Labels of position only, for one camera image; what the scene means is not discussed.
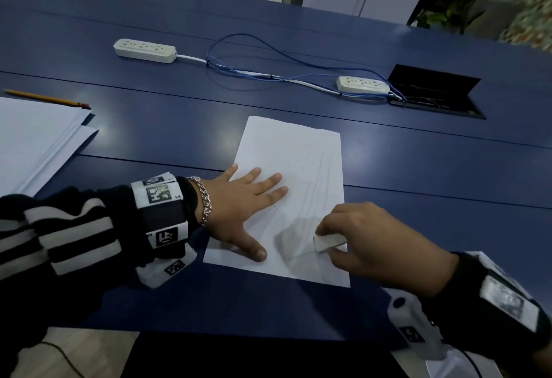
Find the short white power strip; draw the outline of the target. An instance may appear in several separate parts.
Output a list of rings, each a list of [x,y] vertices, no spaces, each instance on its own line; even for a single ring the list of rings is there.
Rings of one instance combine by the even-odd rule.
[[[363,77],[339,76],[336,86],[340,92],[354,95],[388,95],[391,92],[386,82]]]

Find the person's left hand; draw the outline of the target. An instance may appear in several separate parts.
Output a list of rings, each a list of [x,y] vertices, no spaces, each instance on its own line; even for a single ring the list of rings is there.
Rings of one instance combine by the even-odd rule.
[[[259,182],[256,179],[261,172],[261,168],[255,167],[243,177],[234,180],[221,181],[220,175],[211,180],[201,179],[203,188],[200,188],[198,183],[194,184],[198,197],[195,216],[197,221],[202,221],[208,209],[205,205],[210,203],[211,210],[204,226],[212,238],[233,245],[235,229],[245,229],[245,222],[253,215],[275,205],[286,196],[288,187],[276,188],[278,184],[266,193],[254,195],[250,190],[250,184]]]

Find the person's left forearm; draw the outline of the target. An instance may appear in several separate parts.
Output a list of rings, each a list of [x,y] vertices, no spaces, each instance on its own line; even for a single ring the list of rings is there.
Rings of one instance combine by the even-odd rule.
[[[189,236],[197,193],[176,177]],[[152,262],[131,186],[79,191],[67,187],[45,199],[0,198],[0,378],[9,378],[19,352],[42,341],[57,322],[80,322],[104,294]]]

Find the white eraser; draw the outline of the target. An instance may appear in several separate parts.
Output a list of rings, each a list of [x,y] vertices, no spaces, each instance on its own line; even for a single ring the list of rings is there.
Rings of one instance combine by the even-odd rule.
[[[347,238],[341,234],[314,235],[313,252],[317,254],[323,253],[328,249],[347,244],[347,242]]]

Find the stack of white papers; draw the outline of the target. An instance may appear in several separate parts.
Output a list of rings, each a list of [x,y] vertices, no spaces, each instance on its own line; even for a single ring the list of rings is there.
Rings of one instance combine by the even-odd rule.
[[[0,97],[0,197],[36,195],[98,129],[91,111]]]

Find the long white power strip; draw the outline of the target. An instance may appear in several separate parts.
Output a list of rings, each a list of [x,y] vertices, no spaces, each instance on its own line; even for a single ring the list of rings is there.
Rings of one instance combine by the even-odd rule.
[[[131,58],[170,64],[177,59],[174,46],[147,41],[120,39],[114,43],[115,53],[122,58]]]

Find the person's right forearm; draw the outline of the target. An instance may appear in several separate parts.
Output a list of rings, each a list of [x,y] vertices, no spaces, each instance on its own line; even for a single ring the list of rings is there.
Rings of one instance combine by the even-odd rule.
[[[521,285],[480,251],[459,263],[431,298],[420,298],[445,342],[495,361],[530,357],[552,342],[552,320]]]

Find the person's right hand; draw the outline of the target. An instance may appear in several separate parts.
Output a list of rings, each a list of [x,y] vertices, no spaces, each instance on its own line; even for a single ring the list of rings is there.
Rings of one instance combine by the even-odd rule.
[[[459,263],[458,255],[442,249],[372,202],[336,205],[315,234],[347,238],[349,252],[364,264],[364,271],[348,273],[417,297],[438,294]]]

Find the white paper sheet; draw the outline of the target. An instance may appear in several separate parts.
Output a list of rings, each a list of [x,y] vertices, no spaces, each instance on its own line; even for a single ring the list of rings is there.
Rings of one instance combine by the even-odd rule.
[[[286,196],[245,224],[246,232],[267,251],[256,263],[237,248],[210,238],[203,262],[349,288],[349,274],[315,251],[315,229],[322,218],[344,202],[341,137],[334,131],[256,116],[248,117],[235,157],[232,180],[255,167],[258,181],[279,172]]]

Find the yellow pencil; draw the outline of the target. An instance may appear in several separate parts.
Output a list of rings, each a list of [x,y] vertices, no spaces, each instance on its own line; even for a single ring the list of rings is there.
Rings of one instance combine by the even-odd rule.
[[[90,105],[88,105],[86,103],[82,103],[82,102],[70,101],[70,100],[65,100],[65,99],[61,99],[61,98],[38,95],[38,94],[34,94],[34,93],[28,93],[28,92],[17,91],[17,90],[6,89],[6,88],[3,89],[3,92],[6,93],[6,94],[9,94],[9,95],[12,95],[12,96],[28,98],[28,99],[31,99],[31,100],[37,100],[37,101],[41,101],[41,102],[55,103],[55,104],[61,104],[61,105],[64,105],[64,106],[69,106],[69,107],[75,107],[75,108],[81,108],[81,109],[85,109],[85,110],[91,110]]]

